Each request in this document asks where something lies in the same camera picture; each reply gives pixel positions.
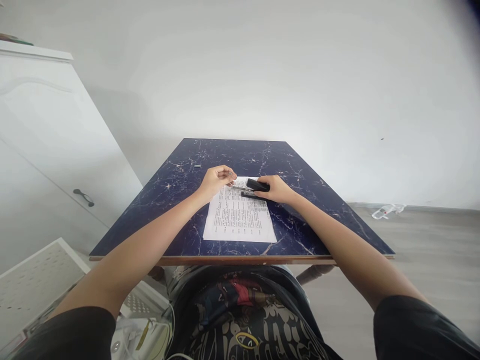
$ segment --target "hand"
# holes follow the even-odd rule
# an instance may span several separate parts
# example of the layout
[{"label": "hand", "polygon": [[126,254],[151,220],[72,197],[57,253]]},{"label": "hand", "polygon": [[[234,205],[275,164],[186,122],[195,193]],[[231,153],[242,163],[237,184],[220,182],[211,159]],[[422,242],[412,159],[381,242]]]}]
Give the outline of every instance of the hand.
[{"label": "hand", "polygon": [[236,178],[237,175],[228,166],[220,165],[211,167],[206,171],[203,181],[196,193],[200,195],[205,204],[207,204],[223,186],[227,185],[231,187]]},{"label": "hand", "polygon": [[259,183],[267,183],[270,185],[270,191],[255,191],[255,195],[259,198],[273,200],[277,203],[291,205],[292,202],[300,196],[293,191],[278,175],[261,176],[257,180]]}]

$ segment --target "black t-shirt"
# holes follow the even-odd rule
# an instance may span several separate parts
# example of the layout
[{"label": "black t-shirt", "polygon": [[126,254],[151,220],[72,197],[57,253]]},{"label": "black t-shirt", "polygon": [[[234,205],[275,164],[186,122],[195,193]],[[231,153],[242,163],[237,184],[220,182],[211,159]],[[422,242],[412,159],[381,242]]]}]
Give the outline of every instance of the black t-shirt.
[{"label": "black t-shirt", "polygon": [[[168,356],[340,359],[324,343],[303,289],[280,268],[209,267],[185,285],[174,310]],[[412,297],[384,299],[373,325],[379,360],[480,359],[480,347]],[[110,359],[114,331],[115,319],[105,309],[70,310],[42,325],[15,359]]]}]

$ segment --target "door handle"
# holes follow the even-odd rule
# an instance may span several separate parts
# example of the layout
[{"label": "door handle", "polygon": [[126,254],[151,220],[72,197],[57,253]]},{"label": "door handle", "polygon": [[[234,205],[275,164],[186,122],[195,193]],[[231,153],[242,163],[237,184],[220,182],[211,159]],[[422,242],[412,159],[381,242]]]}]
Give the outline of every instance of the door handle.
[{"label": "door handle", "polygon": [[90,198],[90,196],[88,196],[87,194],[81,192],[80,189],[74,189],[74,190],[73,190],[73,193],[74,193],[74,194],[79,194],[79,195],[81,195],[81,196],[85,199],[85,201],[88,203],[88,206],[89,206],[90,208],[91,208],[93,205],[95,205],[94,202],[92,201],[92,199]]}]

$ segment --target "paper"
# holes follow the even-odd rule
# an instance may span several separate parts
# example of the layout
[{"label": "paper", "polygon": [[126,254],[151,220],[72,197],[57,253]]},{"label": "paper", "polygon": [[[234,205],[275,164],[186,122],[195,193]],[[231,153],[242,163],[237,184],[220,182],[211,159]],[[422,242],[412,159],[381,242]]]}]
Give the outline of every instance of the paper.
[{"label": "paper", "polygon": [[[258,179],[239,176],[235,180],[235,186],[245,188],[249,178]],[[267,202],[241,195],[241,190],[224,186],[213,197],[208,208],[203,239],[276,243]]]}]

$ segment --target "plastic bottle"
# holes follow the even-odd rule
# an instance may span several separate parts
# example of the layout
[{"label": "plastic bottle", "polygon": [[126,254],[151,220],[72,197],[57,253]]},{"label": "plastic bottle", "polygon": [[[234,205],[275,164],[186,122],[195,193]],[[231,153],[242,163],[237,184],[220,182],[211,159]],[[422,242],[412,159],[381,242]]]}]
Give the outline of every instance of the plastic bottle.
[{"label": "plastic bottle", "polygon": [[371,217],[374,219],[388,219],[387,214],[390,214],[391,212],[395,212],[396,215],[400,214],[406,207],[407,205],[394,205],[394,204],[389,204],[389,205],[384,205],[377,211],[375,211]]}]

